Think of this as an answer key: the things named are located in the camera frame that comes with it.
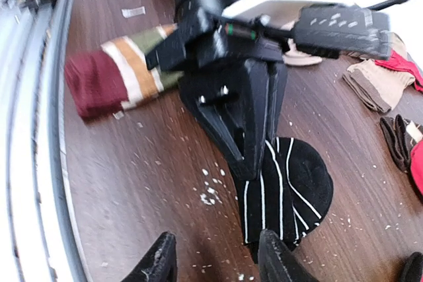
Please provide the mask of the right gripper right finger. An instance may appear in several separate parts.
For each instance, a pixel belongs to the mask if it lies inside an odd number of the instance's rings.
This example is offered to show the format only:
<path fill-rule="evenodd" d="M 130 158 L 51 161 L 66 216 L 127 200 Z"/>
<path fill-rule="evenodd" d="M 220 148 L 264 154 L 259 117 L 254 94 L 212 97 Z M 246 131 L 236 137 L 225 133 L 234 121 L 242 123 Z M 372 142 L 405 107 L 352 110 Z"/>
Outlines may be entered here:
<path fill-rule="evenodd" d="M 269 229 L 260 233 L 258 270 L 260 280 L 265 282 L 317 282 L 278 235 Z"/>

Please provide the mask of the black white striped sock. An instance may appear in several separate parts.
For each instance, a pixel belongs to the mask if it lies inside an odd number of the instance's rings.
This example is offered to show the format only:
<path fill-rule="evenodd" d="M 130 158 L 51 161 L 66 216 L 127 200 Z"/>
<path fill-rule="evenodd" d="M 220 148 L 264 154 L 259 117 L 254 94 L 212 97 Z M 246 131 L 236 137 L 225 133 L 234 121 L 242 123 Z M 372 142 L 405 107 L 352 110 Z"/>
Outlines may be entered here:
<path fill-rule="evenodd" d="M 254 262 L 264 229 L 272 230 L 294 250 L 327 215 L 334 186 L 327 166 L 310 144 L 277 137 L 264 148 L 256 180 L 233 179 L 237 191 L 243 243 Z"/>

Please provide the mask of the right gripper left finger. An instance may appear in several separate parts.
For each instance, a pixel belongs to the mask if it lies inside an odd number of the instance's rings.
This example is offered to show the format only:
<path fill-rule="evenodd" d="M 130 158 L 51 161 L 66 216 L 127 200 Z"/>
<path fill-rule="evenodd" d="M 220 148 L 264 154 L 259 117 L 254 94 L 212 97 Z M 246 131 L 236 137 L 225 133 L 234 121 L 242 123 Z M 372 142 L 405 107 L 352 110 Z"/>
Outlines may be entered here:
<path fill-rule="evenodd" d="M 176 237 L 162 232 L 122 282 L 177 281 Z"/>

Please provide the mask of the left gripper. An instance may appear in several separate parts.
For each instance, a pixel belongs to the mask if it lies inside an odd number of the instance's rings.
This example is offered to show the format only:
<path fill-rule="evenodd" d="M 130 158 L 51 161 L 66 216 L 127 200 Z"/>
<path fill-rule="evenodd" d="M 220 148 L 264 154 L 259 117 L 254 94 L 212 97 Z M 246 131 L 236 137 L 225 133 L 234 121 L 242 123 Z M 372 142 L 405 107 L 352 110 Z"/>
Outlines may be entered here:
<path fill-rule="evenodd" d="M 145 60 L 148 70 L 189 71 L 215 67 L 230 59 L 282 60 L 288 34 L 264 23 L 264 15 L 226 18 L 239 0 L 174 0 L 176 30 Z M 266 142 L 274 143 L 288 73 L 283 63 L 248 59 L 243 83 L 243 125 L 234 106 L 239 89 L 220 75 L 185 72 L 180 99 L 215 143 L 236 179 L 258 178 Z M 244 134 L 244 144 L 236 132 Z"/>

